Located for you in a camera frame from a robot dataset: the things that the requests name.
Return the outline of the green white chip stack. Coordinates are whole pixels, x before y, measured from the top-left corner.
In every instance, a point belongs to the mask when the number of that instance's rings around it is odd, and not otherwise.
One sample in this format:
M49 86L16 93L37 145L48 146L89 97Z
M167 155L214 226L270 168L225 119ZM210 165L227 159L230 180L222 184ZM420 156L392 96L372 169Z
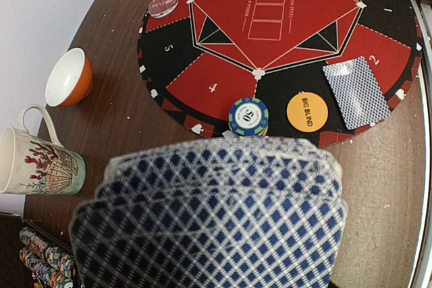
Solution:
M229 110L228 125L237 136L264 136L269 127L269 110L258 98L241 98Z

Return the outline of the blue playing card deck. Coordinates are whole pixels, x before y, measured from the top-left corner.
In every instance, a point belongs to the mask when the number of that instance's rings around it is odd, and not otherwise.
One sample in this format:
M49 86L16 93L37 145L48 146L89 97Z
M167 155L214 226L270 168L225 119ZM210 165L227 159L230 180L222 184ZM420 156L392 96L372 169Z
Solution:
M215 138L111 159L70 239L85 287L327 287L347 214L326 150Z

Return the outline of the dealt blue cards pile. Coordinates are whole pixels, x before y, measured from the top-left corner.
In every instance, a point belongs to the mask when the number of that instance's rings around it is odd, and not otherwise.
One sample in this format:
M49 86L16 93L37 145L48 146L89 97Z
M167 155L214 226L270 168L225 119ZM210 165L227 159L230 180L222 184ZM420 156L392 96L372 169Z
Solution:
M322 68L348 130L377 123L390 108L367 60L357 57Z

